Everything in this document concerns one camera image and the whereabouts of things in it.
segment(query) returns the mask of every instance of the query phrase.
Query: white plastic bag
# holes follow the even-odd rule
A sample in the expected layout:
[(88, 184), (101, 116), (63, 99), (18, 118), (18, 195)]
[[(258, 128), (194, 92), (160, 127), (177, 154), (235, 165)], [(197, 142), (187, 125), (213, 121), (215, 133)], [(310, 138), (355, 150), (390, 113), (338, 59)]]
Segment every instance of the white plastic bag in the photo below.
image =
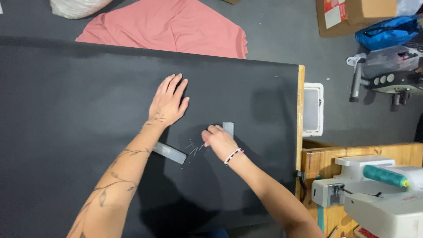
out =
[(402, 45), (372, 50), (367, 55), (363, 72), (370, 79), (388, 72), (414, 70), (419, 67), (420, 57), (420, 51)]
[(52, 12), (68, 19), (79, 19), (102, 9), (112, 0), (50, 0)]
[(397, 0), (397, 17), (416, 14), (423, 0)]

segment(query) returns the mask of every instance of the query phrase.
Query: blue plastic bag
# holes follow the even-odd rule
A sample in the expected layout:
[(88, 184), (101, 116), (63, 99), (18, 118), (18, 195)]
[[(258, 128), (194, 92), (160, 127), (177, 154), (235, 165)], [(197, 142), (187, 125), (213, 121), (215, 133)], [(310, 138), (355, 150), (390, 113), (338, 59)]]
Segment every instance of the blue plastic bag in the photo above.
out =
[(355, 39), (369, 50), (401, 45), (418, 34), (419, 17), (396, 17), (356, 32)]

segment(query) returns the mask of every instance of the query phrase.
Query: white bag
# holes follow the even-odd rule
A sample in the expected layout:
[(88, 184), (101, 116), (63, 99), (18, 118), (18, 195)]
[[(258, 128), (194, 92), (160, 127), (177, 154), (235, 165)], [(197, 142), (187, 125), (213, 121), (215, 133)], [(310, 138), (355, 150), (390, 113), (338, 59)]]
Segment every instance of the white bag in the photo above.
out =
[(79, 19), (102, 9), (112, 0), (50, 0), (52, 12), (68, 19)]

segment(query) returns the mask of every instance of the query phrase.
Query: pink fabric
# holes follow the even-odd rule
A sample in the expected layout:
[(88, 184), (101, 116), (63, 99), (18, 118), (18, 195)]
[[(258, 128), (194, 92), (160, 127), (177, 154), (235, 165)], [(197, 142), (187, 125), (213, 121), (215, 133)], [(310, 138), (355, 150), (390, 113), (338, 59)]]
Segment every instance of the pink fabric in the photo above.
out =
[(245, 32), (198, 0), (140, 0), (103, 13), (77, 42), (245, 59)]

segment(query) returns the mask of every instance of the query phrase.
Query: hand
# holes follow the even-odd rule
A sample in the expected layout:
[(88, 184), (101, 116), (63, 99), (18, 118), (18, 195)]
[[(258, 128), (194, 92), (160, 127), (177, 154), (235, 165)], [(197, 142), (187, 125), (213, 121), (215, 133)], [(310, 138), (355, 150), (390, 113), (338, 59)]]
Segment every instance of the hand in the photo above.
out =
[(239, 148), (232, 137), (219, 125), (209, 126), (207, 130), (203, 130), (201, 137), (204, 146), (210, 145), (221, 161), (225, 161), (232, 152)]
[(176, 87), (181, 79), (182, 74), (176, 76), (173, 74), (166, 77), (160, 84), (148, 111), (148, 121), (144, 124), (145, 126), (163, 124), (168, 127), (184, 115), (190, 98), (184, 98), (181, 103), (182, 93), (188, 84), (188, 80), (184, 79)]

